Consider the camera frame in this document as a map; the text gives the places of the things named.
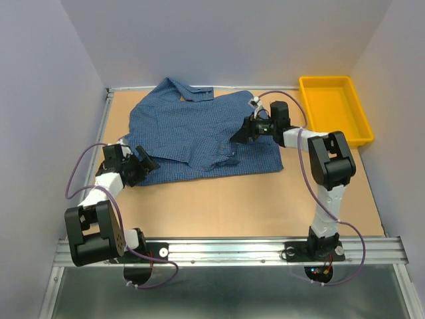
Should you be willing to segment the blue checked long sleeve shirt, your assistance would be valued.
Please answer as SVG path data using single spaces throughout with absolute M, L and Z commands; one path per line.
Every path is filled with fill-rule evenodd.
M 165 78 L 129 114 L 126 139 L 131 150 L 141 146 L 160 166 L 140 185 L 283 170 L 272 137 L 230 142 L 254 110 L 252 97 L 247 90 L 215 96 L 211 87 Z

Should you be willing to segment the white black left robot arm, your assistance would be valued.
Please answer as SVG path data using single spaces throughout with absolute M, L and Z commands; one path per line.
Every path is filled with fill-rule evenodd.
M 141 147 L 132 152 L 125 139 L 100 144 L 104 154 L 87 196 L 66 210 L 64 220 L 72 262 L 85 266 L 123 257 L 134 262 L 147 256 L 145 237 L 138 228 L 125 231 L 116 197 L 134 187 L 160 165 Z

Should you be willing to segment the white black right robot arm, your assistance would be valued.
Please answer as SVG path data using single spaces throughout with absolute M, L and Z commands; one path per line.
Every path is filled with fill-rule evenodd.
M 290 122 L 286 102 L 275 101 L 270 105 L 271 114 L 260 116 L 264 110 L 259 97 L 249 101 L 254 107 L 245 117 L 241 128 L 231 142 L 247 144 L 260 136 L 271 136 L 284 148 L 308 153 L 311 175 L 317 184 L 313 198 L 315 216 L 305 241 L 287 241 L 283 258 L 288 262 L 322 262 L 329 257 L 344 260 L 339 241 L 339 210 L 346 186 L 356 173 L 356 165 L 343 132 L 312 132 L 295 127 Z

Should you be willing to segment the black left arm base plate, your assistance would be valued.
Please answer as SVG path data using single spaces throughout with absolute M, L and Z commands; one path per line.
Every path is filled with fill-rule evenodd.
M 134 249 L 135 252 L 155 259 L 167 260 L 169 244 L 162 242 L 147 242 L 145 245 L 140 245 Z M 153 261 L 135 256 L 131 252 L 124 253 L 127 263 L 153 263 Z

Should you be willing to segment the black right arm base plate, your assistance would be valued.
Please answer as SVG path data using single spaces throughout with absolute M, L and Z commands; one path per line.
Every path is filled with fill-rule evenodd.
M 345 255 L 338 255 L 335 248 L 313 248 L 306 241 L 286 241 L 283 256 L 289 263 L 324 263 L 330 261 L 343 262 Z

